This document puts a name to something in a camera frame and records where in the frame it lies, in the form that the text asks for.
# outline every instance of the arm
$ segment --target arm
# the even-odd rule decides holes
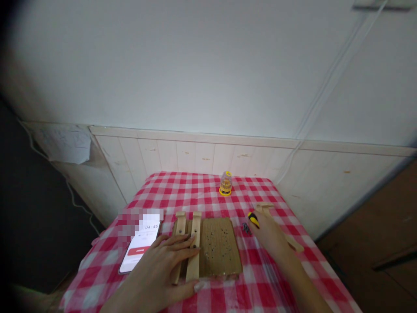
[[[332,312],[308,277],[300,260],[288,246],[279,225],[273,219],[264,216],[260,212],[254,213],[260,228],[258,229],[255,225],[249,223],[251,231],[259,243],[268,251],[290,283],[299,309],[304,313]]]
[[[199,253],[190,248],[194,240],[188,235],[158,237],[100,312],[158,312],[199,291],[204,283],[198,280],[181,286],[170,282],[175,265]]]

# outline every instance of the wooden door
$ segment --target wooden door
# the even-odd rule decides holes
[[[364,312],[417,312],[417,162],[319,240]]]

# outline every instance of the wooden pieces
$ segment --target wooden pieces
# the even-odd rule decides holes
[[[175,214],[177,217],[177,224],[174,235],[184,235],[185,234],[185,212],[177,212]],[[171,273],[171,282],[174,285],[178,284],[179,274],[181,271],[181,263],[177,264]]]
[[[201,224],[200,277],[237,279],[242,262],[229,218],[204,219]]]
[[[262,212],[264,213],[267,217],[272,218],[271,212],[269,211],[270,208],[273,208],[274,205],[270,202],[258,202],[256,204],[255,210],[258,212]],[[290,246],[291,249],[293,249],[295,252],[303,252],[304,251],[304,247],[299,244],[297,241],[295,241],[294,238],[290,237],[287,234],[284,234],[285,239],[288,242],[288,245]]]
[[[200,247],[200,225],[201,212],[194,212],[192,215],[191,236],[195,236],[193,248]],[[200,277],[200,254],[188,259],[187,274],[185,281],[197,280]]]

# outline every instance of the tablecloth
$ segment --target tablecloth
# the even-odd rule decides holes
[[[335,312],[360,312],[336,273],[326,261],[274,184],[265,178],[234,177],[229,197],[218,193],[215,175],[161,172],[148,177],[141,190],[99,238],[82,260],[65,292],[65,312],[97,312],[120,286],[126,275],[118,269],[143,209],[163,209],[162,233],[171,234],[175,213],[201,211],[202,218],[229,217],[243,265],[238,280],[211,281],[192,298],[168,308],[168,312],[297,312],[291,288],[256,238],[242,223],[256,202],[272,202],[274,219],[284,233],[295,238],[304,252],[297,253],[304,269]]]

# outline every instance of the screwdriver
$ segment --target screwdriver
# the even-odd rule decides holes
[[[253,212],[249,212],[248,218],[256,227],[260,228],[258,219]]]

